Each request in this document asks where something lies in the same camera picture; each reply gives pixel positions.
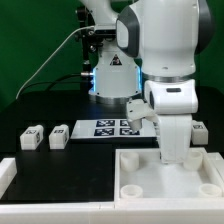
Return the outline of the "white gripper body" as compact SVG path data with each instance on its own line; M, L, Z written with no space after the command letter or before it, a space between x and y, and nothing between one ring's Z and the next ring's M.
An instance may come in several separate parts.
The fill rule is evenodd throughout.
M182 163L188 154L192 115L158 115L159 148L163 163Z

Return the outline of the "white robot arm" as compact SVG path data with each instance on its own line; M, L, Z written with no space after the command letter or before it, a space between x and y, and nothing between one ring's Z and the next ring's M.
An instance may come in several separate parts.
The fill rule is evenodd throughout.
M96 24L112 25L117 45L142 60L144 97L126 103L127 121L134 131L142 120L159 128L159 148L165 163L186 160L192 115L198 110L194 56L214 31L206 0L137 0L121 13L110 0L80 0Z

